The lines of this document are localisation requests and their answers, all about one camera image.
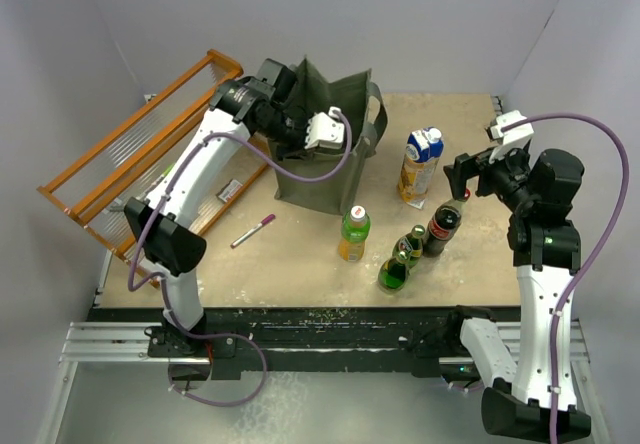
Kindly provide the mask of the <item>blue yellow juice carton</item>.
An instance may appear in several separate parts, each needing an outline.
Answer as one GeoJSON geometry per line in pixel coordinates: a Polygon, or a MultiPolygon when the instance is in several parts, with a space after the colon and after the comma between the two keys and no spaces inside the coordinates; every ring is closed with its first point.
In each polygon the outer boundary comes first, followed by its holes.
{"type": "Polygon", "coordinates": [[[421,128],[409,134],[397,184],[399,196],[409,206],[423,209],[443,151],[443,136],[438,128],[421,128]]]}

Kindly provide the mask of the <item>cola glass bottle red cap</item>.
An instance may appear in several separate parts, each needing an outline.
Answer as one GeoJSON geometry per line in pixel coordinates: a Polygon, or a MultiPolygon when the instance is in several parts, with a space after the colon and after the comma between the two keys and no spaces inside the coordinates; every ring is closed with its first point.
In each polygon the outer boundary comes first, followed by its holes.
{"type": "Polygon", "coordinates": [[[427,233],[423,239],[424,256],[437,257],[444,251],[461,225],[463,206],[470,195],[470,190],[466,189],[462,198],[451,198],[436,209],[428,222],[427,233]]]}

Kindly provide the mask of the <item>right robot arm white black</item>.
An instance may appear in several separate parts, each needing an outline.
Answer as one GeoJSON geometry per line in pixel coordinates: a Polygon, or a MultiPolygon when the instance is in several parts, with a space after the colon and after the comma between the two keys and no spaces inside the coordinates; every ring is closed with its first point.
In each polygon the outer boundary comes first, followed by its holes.
{"type": "Polygon", "coordinates": [[[584,166],[558,149],[543,151],[534,163],[527,148],[491,155],[461,154],[444,172],[453,196],[475,178],[477,196],[494,195],[511,212],[507,241],[521,299],[519,352],[511,354],[497,322],[480,310],[460,310],[445,330],[445,344],[474,361],[487,433],[540,443],[584,439],[591,419],[578,409],[573,386],[568,288],[581,268],[581,238],[568,214],[584,166]]]}

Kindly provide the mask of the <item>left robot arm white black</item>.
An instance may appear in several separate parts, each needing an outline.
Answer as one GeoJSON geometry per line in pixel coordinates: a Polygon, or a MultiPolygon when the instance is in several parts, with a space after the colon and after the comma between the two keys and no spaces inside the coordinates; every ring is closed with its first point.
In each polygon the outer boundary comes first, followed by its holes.
{"type": "Polygon", "coordinates": [[[198,354],[206,342],[196,276],[206,241],[192,232],[192,223],[218,174],[254,134],[287,151],[303,148],[305,125],[286,114],[297,82],[291,68],[273,59],[254,76],[223,82],[169,174],[147,197],[124,206],[136,238],[134,256],[145,258],[149,278],[161,283],[165,336],[184,356],[198,354]]]}

